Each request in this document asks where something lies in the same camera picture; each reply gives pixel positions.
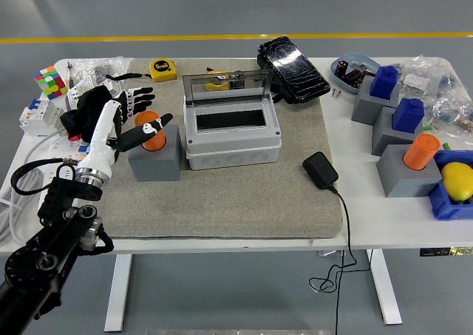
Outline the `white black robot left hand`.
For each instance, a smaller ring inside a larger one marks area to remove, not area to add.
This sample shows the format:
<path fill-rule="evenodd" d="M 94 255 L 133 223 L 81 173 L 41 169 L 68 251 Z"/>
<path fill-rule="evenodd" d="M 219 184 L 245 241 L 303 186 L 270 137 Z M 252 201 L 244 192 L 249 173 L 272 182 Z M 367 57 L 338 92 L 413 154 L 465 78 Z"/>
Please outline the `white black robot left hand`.
<path fill-rule="evenodd" d="M 127 89 L 113 96 L 104 85 L 80 96 L 77 116 L 95 127 L 89 142 L 89 154 L 77 166 L 77 180 L 89 184 L 93 181 L 107 183 L 112 176 L 112 165 L 121 152 L 129 151 L 163 131 L 173 118 L 170 113 L 151 118 L 127 132 L 121 131 L 127 119 L 144 112 L 153 99 L 151 87 Z"/>

